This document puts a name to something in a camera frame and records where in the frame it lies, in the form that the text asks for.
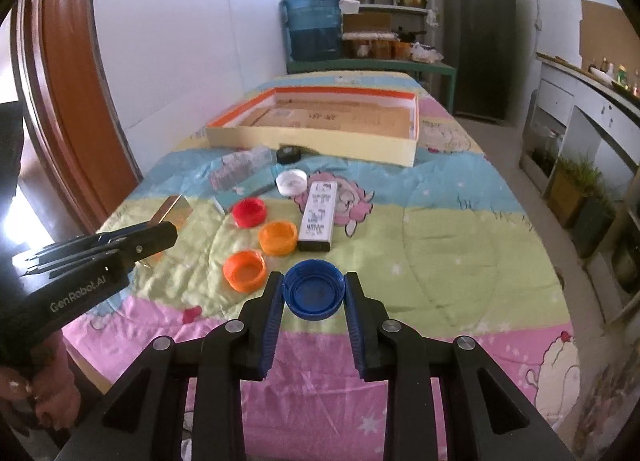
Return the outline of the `person's left hand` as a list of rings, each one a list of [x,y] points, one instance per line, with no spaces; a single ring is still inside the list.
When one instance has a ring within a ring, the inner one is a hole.
[[[1,367],[1,398],[21,401],[35,400],[35,414],[39,423],[54,429],[69,429],[78,418],[81,395],[70,370],[63,333],[56,331],[32,352],[43,366],[28,381],[15,369]]]

